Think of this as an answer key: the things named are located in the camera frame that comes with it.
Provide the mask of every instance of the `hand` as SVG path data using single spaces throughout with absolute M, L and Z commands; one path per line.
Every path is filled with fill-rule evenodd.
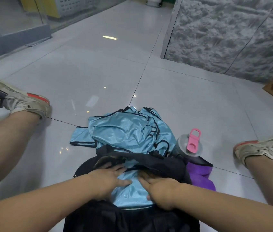
M 124 187 L 132 183 L 131 180 L 119 180 L 117 178 L 127 168 L 119 164 L 107 169 L 110 165 L 111 163 L 107 163 L 101 169 L 96 169 L 87 174 L 90 178 L 90 187 L 93 190 L 93 199 L 110 199 L 111 193 L 116 187 Z
M 175 189 L 181 185 L 172 178 L 160 178 L 140 171 L 138 177 L 141 185 L 149 193 L 147 200 L 154 201 L 164 210 L 175 208 L 174 199 L 176 198 Z

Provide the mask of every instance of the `blue satin cloth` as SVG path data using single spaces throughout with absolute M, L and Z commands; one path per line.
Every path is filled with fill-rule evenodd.
M 100 148 L 109 144 L 116 151 L 148 154 L 158 151 L 161 155 L 170 153 L 176 139 L 159 114 L 153 108 L 144 107 L 137 111 L 126 107 L 104 116 L 89 117 L 88 127 L 78 126 L 73 132 L 71 145 Z M 126 167 L 133 167 L 135 160 L 126 161 Z M 118 207 L 141 208 L 153 204 L 147 201 L 147 191 L 137 179 L 137 171 L 121 174 L 119 179 L 131 179 L 127 187 L 117 187 L 112 192 L 113 203 Z

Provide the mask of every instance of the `glass door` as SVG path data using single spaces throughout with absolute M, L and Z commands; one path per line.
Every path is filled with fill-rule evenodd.
M 41 0 L 0 0 L 0 55 L 51 38 Z

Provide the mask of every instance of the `yellow panel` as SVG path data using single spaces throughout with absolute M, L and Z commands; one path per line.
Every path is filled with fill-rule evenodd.
M 38 8 L 41 11 L 45 10 L 48 16 L 60 18 L 60 15 L 58 14 L 58 11 L 57 11 L 55 0 L 41 0 L 41 1 L 43 3 L 44 8 L 41 7 L 40 0 L 36 0 Z M 34 0 L 21 0 L 21 2 L 23 4 L 25 11 L 38 12 L 38 9 Z

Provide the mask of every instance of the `black backpack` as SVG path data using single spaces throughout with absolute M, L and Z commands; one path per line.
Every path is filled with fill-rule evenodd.
M 157 151 L 149 154 L 116 152 L 110 145 L 97 149 L 97 156 L 84 162 L 74 177 L 87 174 L 111 162 L 112 166 L 126 159 L 138 164 L 127 171 L 141 169 L 161 177 L 191 184 L 182 159 L 165 157 Z M 199 232 L 199 221 L 180 211 L 165 211 L 156 205 L 147 208 L 119 208 L 107 201 L 92 200 L 66 217 L 64 232 Z

